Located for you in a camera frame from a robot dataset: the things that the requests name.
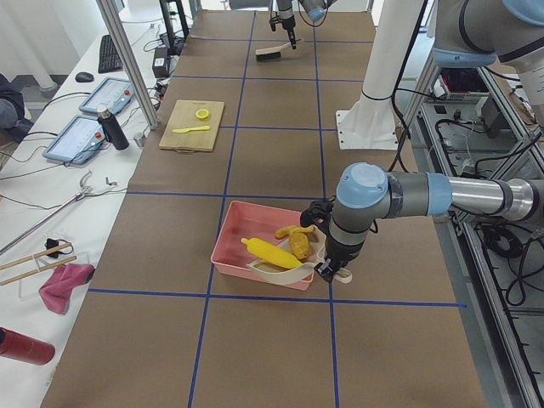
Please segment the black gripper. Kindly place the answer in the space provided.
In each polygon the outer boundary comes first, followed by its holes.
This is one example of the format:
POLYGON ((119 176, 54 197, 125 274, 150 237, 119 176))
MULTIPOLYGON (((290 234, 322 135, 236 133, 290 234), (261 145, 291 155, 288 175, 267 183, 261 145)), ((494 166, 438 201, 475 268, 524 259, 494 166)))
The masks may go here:
POLYGON ((303 227, 316 226, 326 236, 322 261, 314 267, 324 281, 333 281, 336 272, 356 259, 361 250, 361 234, 338 227, 332 216, 333 207, 333 200, 312 201, 300 216, 303 227))
POLYGON ((272 31, 276 30, 277 25, 286 30, 292 49, 297 48, 297 38, 294 32, 295 17, 292 11, 280 11, 270 16, 269 25, 272 31))

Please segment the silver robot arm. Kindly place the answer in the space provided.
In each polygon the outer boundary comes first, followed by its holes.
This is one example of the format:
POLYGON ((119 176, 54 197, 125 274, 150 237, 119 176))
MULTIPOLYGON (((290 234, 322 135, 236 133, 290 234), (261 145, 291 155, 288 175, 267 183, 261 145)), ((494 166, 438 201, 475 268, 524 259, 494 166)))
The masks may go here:
MULTIPOLYGON (((440 1, 433 61, 441 68, 475 68, 500 61, 514 68, 539 124, 543 123, 543 3, 440 1)), ((454 204, 486 216, 522 221, 542 208, 543 183, 520 178, 472 181, 441 173, 386 172, 365 162, 342 173, 331 201, 315 201, 302 225, 326 241, 314 271, 330 282, 357 258, 378 218, 435 216, 454 204)))
MULTIPOLYGON (((296 20, 293 11, 292 1, 288 0, 279 0, 276 1, 277 10, 270 11, 269 25, 272 31, 276 31, 276 26, 280 25, 288 35, 289 45, 292 49, 297 48, 298 40, 295 35, 295 26, 296 20)), ((319 1, 319 0, 308 0, 308 1, 298 1, 299 6, 301 6, 309 17, 309 20, 312 23, 320 23, 326 17, 328 9, 334 3, 334 1, 319 1)))

